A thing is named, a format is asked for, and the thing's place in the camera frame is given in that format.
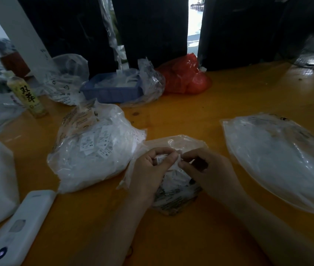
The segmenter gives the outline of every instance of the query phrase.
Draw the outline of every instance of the plastic bottle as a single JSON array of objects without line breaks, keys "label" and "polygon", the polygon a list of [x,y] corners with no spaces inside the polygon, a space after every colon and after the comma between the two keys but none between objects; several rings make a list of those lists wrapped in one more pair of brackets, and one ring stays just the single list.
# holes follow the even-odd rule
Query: plastic bottle
[{"label": "plastic bottle", "polygon": [[8,78],[6,83],[8,87],[34,117],[38,118],[47,114],[47,110],[24,79],[17,77],[13,71],[6,71],[4,75]]}]

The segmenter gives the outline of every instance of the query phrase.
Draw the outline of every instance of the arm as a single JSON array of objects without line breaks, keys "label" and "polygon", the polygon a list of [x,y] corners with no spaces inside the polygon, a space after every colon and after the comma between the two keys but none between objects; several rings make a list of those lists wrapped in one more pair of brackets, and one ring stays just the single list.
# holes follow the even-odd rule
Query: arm
[{"label": "arm", "polygon": [[[169,154],[160,165],[153,166],[157,155]],[[166,171],[177,160],[173,148],[159,147],[150,150],[135,162],[129,195],[106,225],[100,236],[93,238],[71,265],[120,266],[133,241],[136,228],[146,210],[152,205]]]},{"label": "arm", "polygon": [[[195,149],[182,158],[185,161],[179,167],[241,220],[274,265],[314,265],[314,245],[251,199],[226,157],[207,149]],[[198,158],[206,162],[207,168],[197,170],[188,163]]]}]

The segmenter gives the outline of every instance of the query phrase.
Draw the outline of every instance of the wooden table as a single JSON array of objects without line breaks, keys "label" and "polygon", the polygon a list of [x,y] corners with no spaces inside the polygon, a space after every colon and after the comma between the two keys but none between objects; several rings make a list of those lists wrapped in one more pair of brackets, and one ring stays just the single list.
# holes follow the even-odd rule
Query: wooden table
[{"label": "wooden table", "polygon": [[[220,120],[258,112],[290,118],[314,134],[314,71],[274,62],[208,73],[206,92],[168,95],[146,106],[124,109],[147,139],[186,134],[229,156]],[[0,135],[14,152],[21,200],[32,190],[53,189],[59,180],[46,163],[62,117],[72,107],[42,99],[50,112],[41,119],[25,112]],[[314,241],[314,214],[292,208],[261,188],[239,165],[246,192],[291,227]],[[23,265],[65,265],[101,227],[125,196],[122,175],[85,190],[58,195]],[[201,193],[184,212],[168,217],[148,210],[126,265],[269,265],[257,243],[223,206]]]}]

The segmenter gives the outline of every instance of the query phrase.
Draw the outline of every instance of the blue tray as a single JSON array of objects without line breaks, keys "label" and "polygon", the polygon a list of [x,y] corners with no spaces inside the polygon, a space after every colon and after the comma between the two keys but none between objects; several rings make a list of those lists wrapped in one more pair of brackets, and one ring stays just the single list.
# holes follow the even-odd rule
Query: blue tray
[{"label": "blue tray", "polygon": [[80,91],[83,92],[87,100],[97,98],[101,103],[123,103],[135,100],[143,95],[142,80],[139,77],[134,87],[111,87],[111,88],[94,88],[98,82],[106,79],[116,73],[97,74],[91,80],[85,82]]}]

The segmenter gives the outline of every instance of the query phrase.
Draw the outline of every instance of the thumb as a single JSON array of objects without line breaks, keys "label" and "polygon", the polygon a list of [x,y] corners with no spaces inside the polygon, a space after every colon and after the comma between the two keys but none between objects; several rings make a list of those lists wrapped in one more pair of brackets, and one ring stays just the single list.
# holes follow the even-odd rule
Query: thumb
[{"label": "thumb", "polygon": [[160,165],[157,165],[158,168],[163,172],[163,174],[168,171],[170,167],[177,161],[179,154],[177,152],[173,152],[165,157],[165,159],[161,162]]},{"label": "thumb", "polygon": [[199,182],[201,173],[190,163],[185,161],[180,161],[178,163],[179,168],[183,169],[192,179]]}]

